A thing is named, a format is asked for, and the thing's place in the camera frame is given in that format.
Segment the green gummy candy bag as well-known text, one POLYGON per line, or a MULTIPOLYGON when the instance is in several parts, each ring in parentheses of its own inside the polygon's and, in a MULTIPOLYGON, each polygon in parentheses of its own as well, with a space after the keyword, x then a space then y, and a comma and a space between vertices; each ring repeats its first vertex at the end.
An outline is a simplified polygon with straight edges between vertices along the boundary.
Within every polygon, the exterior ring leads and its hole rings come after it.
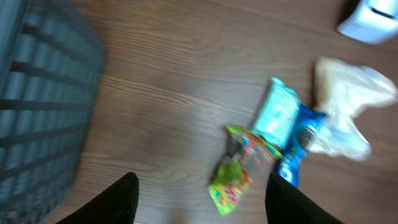
POLYGON ((282 158, 281 150, 260 135, 241 127, 227 126, 227 150, 220 158, 208 186, 210 197, 222 216, 237 208, 253 184, 282 158))

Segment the beige paper snack bag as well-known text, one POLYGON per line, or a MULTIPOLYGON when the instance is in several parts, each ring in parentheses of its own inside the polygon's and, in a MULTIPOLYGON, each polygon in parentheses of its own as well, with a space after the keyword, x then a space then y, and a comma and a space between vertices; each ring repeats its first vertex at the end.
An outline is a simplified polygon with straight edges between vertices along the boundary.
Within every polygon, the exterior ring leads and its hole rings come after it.
POLYGON ((354 120, 368 107, 397 102, 394 82, 377 70, 321 57, 315 62, 315 109, 327 114, 308 150, 363 161, 371 147, 354 120))

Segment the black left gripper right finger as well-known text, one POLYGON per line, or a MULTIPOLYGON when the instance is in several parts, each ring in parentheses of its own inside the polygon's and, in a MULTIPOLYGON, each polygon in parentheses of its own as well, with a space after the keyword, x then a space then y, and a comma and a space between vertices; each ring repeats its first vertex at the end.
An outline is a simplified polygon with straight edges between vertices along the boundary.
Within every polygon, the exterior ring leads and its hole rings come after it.
POLYGON ((268 179, 265 208, 268 224, 343 224, 275 172, 268 179))

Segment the blue Oreo cookie pack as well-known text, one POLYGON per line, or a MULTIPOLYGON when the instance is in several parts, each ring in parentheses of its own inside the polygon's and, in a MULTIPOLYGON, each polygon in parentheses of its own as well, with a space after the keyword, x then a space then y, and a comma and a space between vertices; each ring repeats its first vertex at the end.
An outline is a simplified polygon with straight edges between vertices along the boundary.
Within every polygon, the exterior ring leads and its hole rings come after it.
POLYGON ((295 188, 299 186, 300 164, 307 155, 306 147, 313 141, 326 117, 326 113, 312 110, 300 104, 289 141, 282 150, 283 158, 275 169, 281 177, 295 188))

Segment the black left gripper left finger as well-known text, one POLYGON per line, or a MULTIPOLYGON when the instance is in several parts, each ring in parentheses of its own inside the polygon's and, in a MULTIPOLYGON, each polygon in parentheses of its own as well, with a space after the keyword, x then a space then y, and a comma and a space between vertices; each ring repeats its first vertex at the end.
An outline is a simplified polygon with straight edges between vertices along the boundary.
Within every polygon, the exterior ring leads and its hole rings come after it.
POLYGON ((128 172, 57 224, 133 224, 139 201, 139 179, 128 172))

